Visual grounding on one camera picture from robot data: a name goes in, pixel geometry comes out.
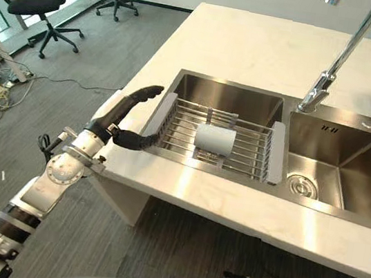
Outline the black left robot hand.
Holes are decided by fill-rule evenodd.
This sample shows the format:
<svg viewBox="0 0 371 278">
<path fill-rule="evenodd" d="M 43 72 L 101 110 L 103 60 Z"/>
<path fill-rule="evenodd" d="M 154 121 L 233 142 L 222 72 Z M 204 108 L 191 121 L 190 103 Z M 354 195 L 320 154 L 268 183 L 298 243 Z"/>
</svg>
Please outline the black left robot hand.
<svg viewBox="0 0 371 278">
<path fill-rule="evenodd" d="M 91 120 L 85 129 L 98 136 L 104 144 L 112 138 L 115 145 L 123 148 L 136 151 L 146 149 L 158 140 L 159 135 L 141 136 L 135 132 L 120 129 L 118 124 L 134 106 L 155 98 L 163 90 L 163 86 L 152 85 L 138 89 L 130 95 L 125 95 L 108 113 Z"/>
</svg>

